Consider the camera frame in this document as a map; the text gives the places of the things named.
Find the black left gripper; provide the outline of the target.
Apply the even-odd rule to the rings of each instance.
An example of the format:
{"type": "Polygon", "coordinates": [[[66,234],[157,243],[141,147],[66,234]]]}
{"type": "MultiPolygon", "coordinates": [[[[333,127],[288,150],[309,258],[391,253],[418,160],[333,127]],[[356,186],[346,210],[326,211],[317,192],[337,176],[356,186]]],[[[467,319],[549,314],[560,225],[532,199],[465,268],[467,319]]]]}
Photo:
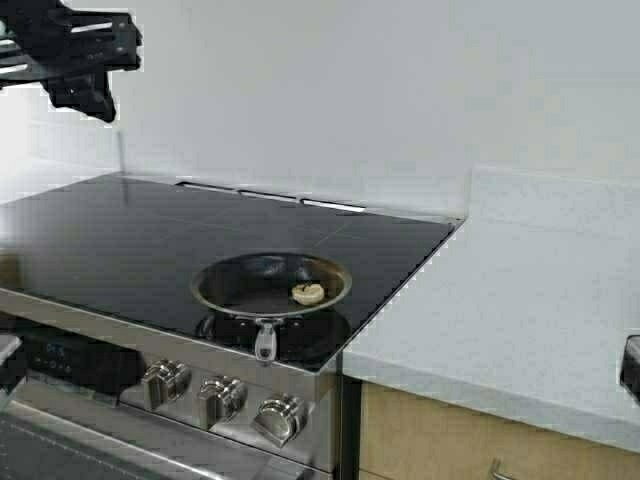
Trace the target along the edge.
{"type": "Polygon", "coordinates": [[[1,2],[1,89],[42,86],[55,108],[105,123],[117,110],[106,71],[141,66],[142,34],[128,12],[77,10],[60,1],[1,2]],[[95,71],[46,80],[50,71],[95,71]]]}

